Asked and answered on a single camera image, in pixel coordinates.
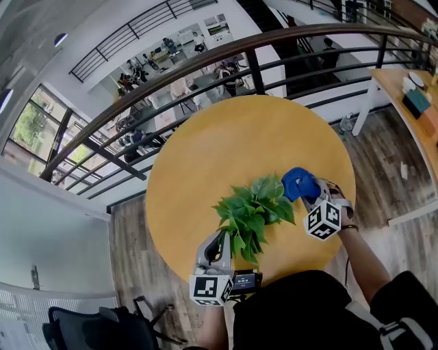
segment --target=bracelet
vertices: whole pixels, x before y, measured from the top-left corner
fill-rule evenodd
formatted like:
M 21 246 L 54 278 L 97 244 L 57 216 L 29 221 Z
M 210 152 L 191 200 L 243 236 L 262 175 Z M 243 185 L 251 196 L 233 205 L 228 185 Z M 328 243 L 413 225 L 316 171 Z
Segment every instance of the bracelet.
M 341 226 L 341 230 L 346 230 L 347 228 L 354 228 L 357 232 L 359 231 L 359 228 L 357 225 L 343 225 Z

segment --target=round wooden table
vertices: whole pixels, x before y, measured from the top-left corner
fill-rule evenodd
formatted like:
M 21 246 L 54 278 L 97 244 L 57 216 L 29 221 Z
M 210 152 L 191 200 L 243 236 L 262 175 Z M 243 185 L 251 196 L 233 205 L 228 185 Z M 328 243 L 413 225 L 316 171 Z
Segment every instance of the round wooden table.
M 231 185 L 303 167 L 337 183 L 355 202 L 355 174 L 336 132 L 310 109 L 273 96 L 243 96 L 193 115 L 167 141 L 154 162 L 146 193 L 147 223 L 158 252 L 183 280 L 192 274 L 196 250 L 220 218 L 212 208 L 233 194 Z M 306 209 L 293 203 L 296 226 L 265 226 L 269 245 L 256 255 L 263 283 L 323 269 L 338 251 L 335 235 L 319 241 L 305 233 Z M 236 269 L 254 268 L 242 258 Z

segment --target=office desk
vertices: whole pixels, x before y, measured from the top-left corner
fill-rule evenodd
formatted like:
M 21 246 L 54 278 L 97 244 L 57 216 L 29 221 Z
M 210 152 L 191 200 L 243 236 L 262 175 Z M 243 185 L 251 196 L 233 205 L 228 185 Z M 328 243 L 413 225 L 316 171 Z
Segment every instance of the office desk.
M 146 214 L 155 247 L 183 280 L 193 272 L 196 250 L 220 221 L 212 208 L 269 174 L 303 167 L 337 183 L 353 203 L 355 175 L 336 132 L 298 103 L 273 96 L 230 98 L 195 113 L 163 146 L 149 177 Z M 305 233 L 307 211 L 293 203 L 296 226 L 265 226 L 269 245 L 257 256 L 267 284 L 291 273 L 323 269 L 337 253 L 338 236 L 319 241 Z M 240 257 L 237 269 L 255 268 Z
M 370 111 L 371 102 L 373 101 L 377 89 L 380 88 L 386 93 L 388 99 L 391 101 L 394 108 L 400 114 L 403 122 L 412 134 L 415 143 L 423 156 L 426 167 L 432 178 L 433 187 L 435 190 L 435 196 L 438 196 L 438 148 L 436 147 L 437 135 L 429 136 L 419 122 L 413 117 L 412 113 L 404 106 L 402 100 L 404 97 L 402 91 L 403 78 L 408 75 L 412 70 L 406 69 L 373 69 L 371 70 L 372 80 L 368 89 L 366 101 L 363 104 L 361 113 L 357 118 L 355 127 L 352 130 L 354 136 L 357 136 L 361 131 L 363 123 L 365 122 L 368 113 Z M 430 86 L 432 77 L 429 72 L 423 70 L 415 70 L 420 76 L 426 86 Z M 432 104 L 438 107 L 438 87 L 435 86 L 431 91 L 428 91 L 433 100 Z M 410 213 L 399 216 L 394 219 L 390 219 L 388 224 L 390 226 L 400 224 L 402 222 L 415 219 L 421 215 L 430 213 L 431 211 L 438 209 L 438 200 L 418 208 Z

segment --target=black office chair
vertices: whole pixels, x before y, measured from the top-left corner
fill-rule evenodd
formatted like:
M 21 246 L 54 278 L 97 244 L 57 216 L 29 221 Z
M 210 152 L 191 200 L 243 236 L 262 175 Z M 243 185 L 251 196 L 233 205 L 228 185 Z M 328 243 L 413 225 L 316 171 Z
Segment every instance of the black office chair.
M 50 323 L 42 326 L 42 332 L 51 350 L 158 350 L 157 338 L 176 345 L 187 344 L 184 339 L 171 339 L 153 329 L 166 311 L 167 305 L 149 321 L 138 305 L 146 301 L 143 296 L 134 299 L 136 311 L 130 314 L 126 307 L 99 308 L 98 314 L 80 314 L 62 308 L 50 308 Z

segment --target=wooden floor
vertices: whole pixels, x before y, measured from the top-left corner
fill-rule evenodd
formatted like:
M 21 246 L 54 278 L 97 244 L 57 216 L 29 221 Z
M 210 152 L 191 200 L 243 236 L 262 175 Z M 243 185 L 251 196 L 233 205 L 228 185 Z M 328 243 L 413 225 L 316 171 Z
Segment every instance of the wooden floor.
M 355 168 L 357 184 L 356 221 L 361 234 L 394 277 L 412 271 L 438 300 L 438 216 L 436 213 L 389 228 L 387 220 L 431 202 L 435 195 L 426 165 L 408 129 L 390 107 L 370 115 L 358 137 L 348 135 L 344 143 Z M 408 180 L 400 176 L 400 162 L 408 165 Z M 132 299 L 145 295 L 152 317 L 165 304 L 175 311 L 157 324 L 169 336 L 196 344 L 202 324 L 201 307 L 189 299 L 182 282 L 155 250 L 144 214 L 144 197 L 117 206 L 112 212 L 111 256 L 116 289 L 122 305 L 133 310 Z M 346 253 L 342 248 L 326 271 L 344 283 Z M 348 268 L 347 288 L 352 297 L 365 303 Z M 232 305 L 226 308 L 230 342 L 233 335 Z M 164 343 L 162 349 L 178 349 Z

